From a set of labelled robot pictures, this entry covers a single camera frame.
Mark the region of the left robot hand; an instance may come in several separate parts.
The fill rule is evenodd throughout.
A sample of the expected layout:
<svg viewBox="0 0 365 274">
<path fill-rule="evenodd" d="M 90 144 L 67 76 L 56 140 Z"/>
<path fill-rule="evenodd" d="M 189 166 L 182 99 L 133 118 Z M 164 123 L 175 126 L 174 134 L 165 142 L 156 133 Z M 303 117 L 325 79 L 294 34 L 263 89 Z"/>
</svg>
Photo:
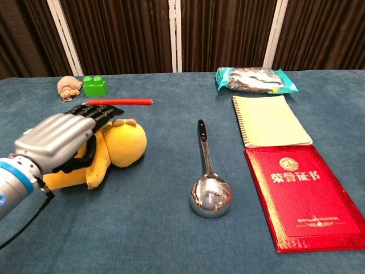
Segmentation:
<svg viewBox="0 0 365 274">
<path fill-rule="evenodd" d="M 15 154 L 30 159 L 42 174 L 89 167 L 96 155 L 94 134 L 123 113 L 112 105 L 77 105 L 46 118 L 16 140 Z"/>
</svg>

